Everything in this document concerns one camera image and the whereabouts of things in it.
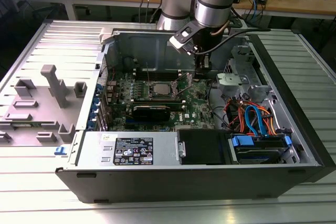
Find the circuit board on desk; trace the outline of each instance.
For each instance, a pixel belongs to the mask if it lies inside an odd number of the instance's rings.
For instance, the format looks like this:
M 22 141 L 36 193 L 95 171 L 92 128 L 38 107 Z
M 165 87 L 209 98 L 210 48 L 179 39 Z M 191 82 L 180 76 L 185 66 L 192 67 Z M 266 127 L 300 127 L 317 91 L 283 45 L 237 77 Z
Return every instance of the circuit board on desk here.
M 207 104 L 206 80 L 181 79 L 174 85 L 165 78 L 136 79 L 132 74 L 116 74 L 109 94 L 112 124 L 109 131 L 176 131 L 178 129 L 213 129 L 213 115 Z M 167 109 L 167 119 L 139 120 L 136 109 Z

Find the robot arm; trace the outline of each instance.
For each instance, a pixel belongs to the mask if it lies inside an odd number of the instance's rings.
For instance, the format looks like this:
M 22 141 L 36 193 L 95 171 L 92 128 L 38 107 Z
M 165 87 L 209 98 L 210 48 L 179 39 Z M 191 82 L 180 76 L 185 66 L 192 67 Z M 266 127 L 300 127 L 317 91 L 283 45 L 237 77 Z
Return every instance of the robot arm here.
M 222 40 L 233 0 L 163 0 L 158 29 L 177 30 L 170 39 L 177 49 L 189 55 L 207 51 Z M 189 23 L 190 13 L 195 19 Z M 211 54 L 194 55 L 196 73 L 211 70 Z

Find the slotted aluminum surface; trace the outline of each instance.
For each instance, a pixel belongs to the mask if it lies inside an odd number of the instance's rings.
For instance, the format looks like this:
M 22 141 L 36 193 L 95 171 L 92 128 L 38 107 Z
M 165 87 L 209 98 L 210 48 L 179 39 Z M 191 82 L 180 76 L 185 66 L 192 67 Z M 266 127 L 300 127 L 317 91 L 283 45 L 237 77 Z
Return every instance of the slotted aluminum surface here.
M 12 80 L 22 75 L 19 73 L 36 78 L 42 62 L 69 63 L 56 63 L 59 75 L 69 83 L 88 78 L 85 73 L 93 68 L 95 53 L 100 51 L 100 29 L 110 24 L 53 22 L 42 26 L 23 53 L 28 60 L 22 60 L 16 66 L 16 73 L 12 77 L 5 77 L 0 86 L 6 83 L 6 79 Z M 310 55 L 308 46 L 298 36 L 281 30 L 271 33 L 260 37 L 332 158 L 336 160 L 336 132 L 332 126 L 336 120 L 336 110 L 332 107 L 336 103 L 333 81 L 328 79 L 328 74 L 322 69 L 323 62 L 317 63 L 316 59 L 320 60 L 320 57 Z M 5 94 L 15 94 L 10 84 L 1 89 L 2 107 L 9 103 L 4 98 Z M 314 184 L 296 186 L 277 199 L 83 204 L 54 174 L 55 167 L 61 166 L 61 162 L 66 159 L 55 157 L 53 152 L 54 147 L 0 148 L 1 223 L 27 220 L 34 223 L 117 224 L 336 221 L 336 173 Z

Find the sticker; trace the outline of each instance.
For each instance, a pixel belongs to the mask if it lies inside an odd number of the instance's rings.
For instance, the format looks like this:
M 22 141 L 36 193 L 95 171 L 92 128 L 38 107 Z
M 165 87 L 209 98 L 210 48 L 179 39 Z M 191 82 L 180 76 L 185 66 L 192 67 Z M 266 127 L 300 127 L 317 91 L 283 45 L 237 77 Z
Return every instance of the sticker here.
M 115 165 L 153 165 L 153 138 L 113 138 L 103 141 L 113 140 L 116 140 L 113 159 Z
M 101 134 L 100 141 L 114 141 L 117 136 L 117 134 Z

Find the warning label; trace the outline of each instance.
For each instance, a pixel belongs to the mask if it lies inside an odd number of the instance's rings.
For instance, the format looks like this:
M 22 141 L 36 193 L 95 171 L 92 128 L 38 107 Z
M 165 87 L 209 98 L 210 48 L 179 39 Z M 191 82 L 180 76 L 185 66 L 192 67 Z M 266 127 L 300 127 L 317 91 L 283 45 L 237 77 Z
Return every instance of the warning label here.
M 152 165 L 153 138 L 117 138 L 113 163 L 115 165 Z

